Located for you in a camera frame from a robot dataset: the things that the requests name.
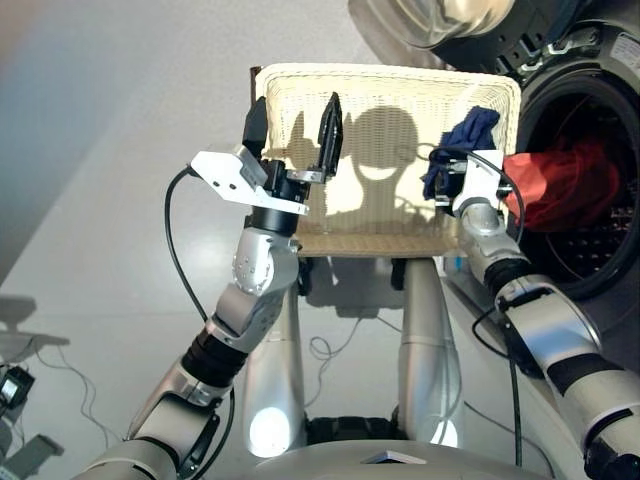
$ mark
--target white bracket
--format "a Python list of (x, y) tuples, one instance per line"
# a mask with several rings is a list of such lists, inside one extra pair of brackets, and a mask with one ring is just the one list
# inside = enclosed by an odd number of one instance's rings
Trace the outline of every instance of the white bracket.
[(303, 203), (273, 198), (263, 188), (267, 174), (244, 146), (236, 153), (199, 152), (191, 161), (200, 177), (228, 202), (271, 208), (283, 212), (307, 215)]
[[(474, 150), (474, 153), (491, 162), (496, 168), (502, 170), (502, 162), (504, 153), (501, 150)], [(500, 185), (500, 175), (487, 167), (485, 164), (478, 162), (472, 156), (467, 157), (467, 171), (464, 176), (464, 185), (462, 191), (453, 200), (453, 213), (457, 216), (460, 207), (465, 201), (471, 198), (484, 198), (489, 204), (497, 209), (499, 206), (496, 192)]]

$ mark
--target gray floor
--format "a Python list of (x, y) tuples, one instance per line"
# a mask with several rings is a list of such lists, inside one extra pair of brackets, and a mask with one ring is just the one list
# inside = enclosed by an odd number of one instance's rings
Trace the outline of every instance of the gray floor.
[[(62, 351), (97, 387), (92, 413), (122, 435), (201, 328), (166, 251), (162, 199), (170, 178), (199, 149), (239, 140), (250, 66), (376, 59), (340, 0), (0, 0), (0, 35), (1, 352), (13, 358), (34, 335), (45, 362), (62, 365)], [(183, 266), (212, 309), (247, 209), (190, 179), (173, 212)], [(322, 333), (333, 345), (353, 322), (331, 307), (303, 305), (301, 315), (305, 340)], [(400, 317), (382, 315), (396, 324)], [(309, 413), (388, 416), (397, 346), (395, 332), (367, 321)], [(311, 395), (318, 363), (304, 355)], [(34, 355), (25, 360), (36, 383), (22, 412), (24, 433), (65, 448), (36, 478), (69, 478), (104, 449), (102, 432), (80, 412), (83, 381)], [(508, 422), (509, 397), (492, 398), (479, 380), (487, 372), (472, 359), (467, 365), (476, 379), (471, 401)], [(255, 462), (238, 432), (236, 425), (210, 478)], [(510, 435), (483, 420), (470, 417), (466, 438), (475, 451), (511, 461)], [(533, 454), (525, 458), (545, 471)]]

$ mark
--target blue cloth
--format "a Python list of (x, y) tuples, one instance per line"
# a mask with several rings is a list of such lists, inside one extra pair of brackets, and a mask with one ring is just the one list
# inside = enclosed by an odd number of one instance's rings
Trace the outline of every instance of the blue cloth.
[[(462, 122), (453, 127), (453, 130), (442, 134), (440, 146), (466, 150), (494, 150), (496, 145), (493, 143), (491, 129), (496, 126), (499, 119), (500, 114), (495, 110), (475, 106)], [(429, 163), (427, 174), (422, 177), (424, 182), (422, 195), (425, 200), (435, 197), (438, 177), (442, 181), (442, 189), (446, 191), (449, 188), (450, 178), (445, 164), (451, 157), (452, 155), (446, 152), (439, 152), (435, 155), (435, 161)]]

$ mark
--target wicker texture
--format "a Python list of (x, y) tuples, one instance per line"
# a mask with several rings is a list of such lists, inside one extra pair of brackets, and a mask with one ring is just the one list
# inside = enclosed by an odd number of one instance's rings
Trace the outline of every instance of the wicker texture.
[(513, 153), (520, 89), (494, 75), (408, 67), (278, 64), (256, 77), (267, 99), (264, 155), (306, 168), (318, 155), (322, 112), (332, 92), (343, 112), (338, 175), (313, 186), (298, 237), (307, 256), (441, 255), (455, 248), (457, 222), (422, 198), (420, 177), (442, 133), (479, 105), (500, 113), (497, 148)]

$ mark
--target white light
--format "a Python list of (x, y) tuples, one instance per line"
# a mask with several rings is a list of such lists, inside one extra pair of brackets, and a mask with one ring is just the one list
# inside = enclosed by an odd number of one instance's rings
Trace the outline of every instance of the white light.
[(270, 458), (283, 454), (291, 444), (289, 420), (281, 410), (269, 407), (260, 410), (249, 427), (251, 453)]
[(456, 427), (453, 425), (451, 420), (446, 421), (447, 428), (444, 431), (444, 437), (442, 441), (440, 437), (442, 436), (442, 429), (444, 428), (445, 422), (438, 423), (438, 428), (436, 428), (436, 433), (433, 435), (431, 439), (431, 443), (436, 443), (438, 445), (444, 445), (446, 447), (458, 447), (458, 432)]

